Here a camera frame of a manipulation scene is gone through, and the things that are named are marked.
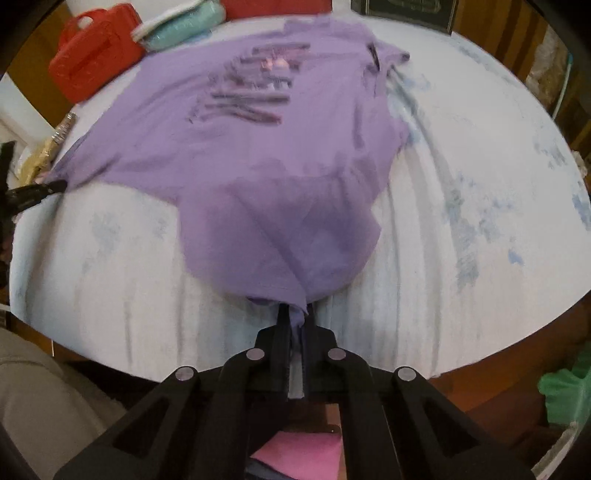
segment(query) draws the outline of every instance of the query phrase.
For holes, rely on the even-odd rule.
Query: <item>wrinkled fabric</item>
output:
[[[154,55],[50,178],[174,203],[196,277],[305,310],[375,247],[370,208],[408,137],[385,81],[408,58],[328,17]]]

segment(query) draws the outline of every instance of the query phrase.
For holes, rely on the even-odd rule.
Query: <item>bed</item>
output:
[[[389,106],[411,138],[372,208],[382,227],[373,255],[351,285],[317,302],[318,323],[371,365],[411,365],[425,377],[550,323],[591,288],[591,206],[560,131],[465,38],[335,14],[410,52],[392,72]],[[283,22],[230,22],[180,48]],[[63,152],[140,68],[75,107]],[[222,365],[277,313],[187,272],[174,206],[101,183],[25,212],[10,285],[16,317],[87,358],[157,381],[179,365]]]

